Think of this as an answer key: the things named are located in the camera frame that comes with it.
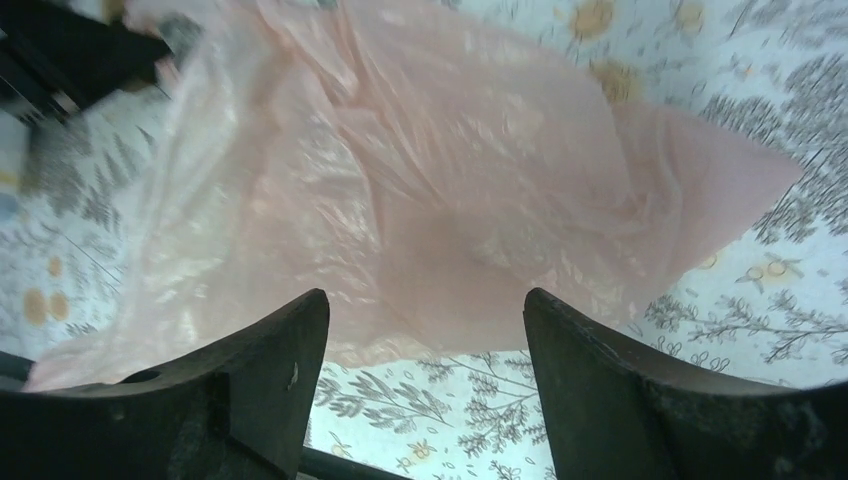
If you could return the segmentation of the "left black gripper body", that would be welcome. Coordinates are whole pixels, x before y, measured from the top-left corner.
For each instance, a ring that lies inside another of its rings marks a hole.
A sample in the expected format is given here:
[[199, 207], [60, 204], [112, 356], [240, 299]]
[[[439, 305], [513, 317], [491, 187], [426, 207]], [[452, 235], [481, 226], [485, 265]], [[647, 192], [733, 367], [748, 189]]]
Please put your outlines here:
[[155, 81], [158, 38], [49, 1], [1, 3], [1, 110], [27, 126], [63, 121], [116, 90]]

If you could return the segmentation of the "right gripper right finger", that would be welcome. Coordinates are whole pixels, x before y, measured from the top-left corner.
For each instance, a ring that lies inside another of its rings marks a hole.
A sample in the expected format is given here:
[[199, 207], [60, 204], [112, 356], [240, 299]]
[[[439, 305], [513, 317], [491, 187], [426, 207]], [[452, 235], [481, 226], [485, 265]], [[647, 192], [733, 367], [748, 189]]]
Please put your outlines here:
[[543, 289], [525, 331], [560, 479], [843, 479], [847, 386], [717, 373], [601, 325]]

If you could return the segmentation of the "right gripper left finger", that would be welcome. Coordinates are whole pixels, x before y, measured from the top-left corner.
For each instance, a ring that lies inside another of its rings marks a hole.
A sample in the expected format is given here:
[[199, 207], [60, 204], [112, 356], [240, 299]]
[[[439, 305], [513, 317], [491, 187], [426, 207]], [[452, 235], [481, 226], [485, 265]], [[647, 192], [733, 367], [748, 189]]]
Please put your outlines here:
[[1, 395], [5, 479], [293, 479], [327, 342], [326, 294], [116, 384]]

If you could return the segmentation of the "pink plastic trash bag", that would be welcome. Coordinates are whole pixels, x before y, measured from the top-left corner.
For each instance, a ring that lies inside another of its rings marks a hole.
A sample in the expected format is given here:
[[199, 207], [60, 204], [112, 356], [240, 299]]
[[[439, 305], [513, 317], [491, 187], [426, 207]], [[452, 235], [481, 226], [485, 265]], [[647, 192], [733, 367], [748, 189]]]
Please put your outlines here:
[[303, 292], [330, 360], [518, 350], [539, 287], [617, 327], [747, 231], [798, 165], [610, 103], [561, 54], [427, 1], [136, 1], [203, 32], [128, 212], [116, 318], [26, 387], [115, 383]]

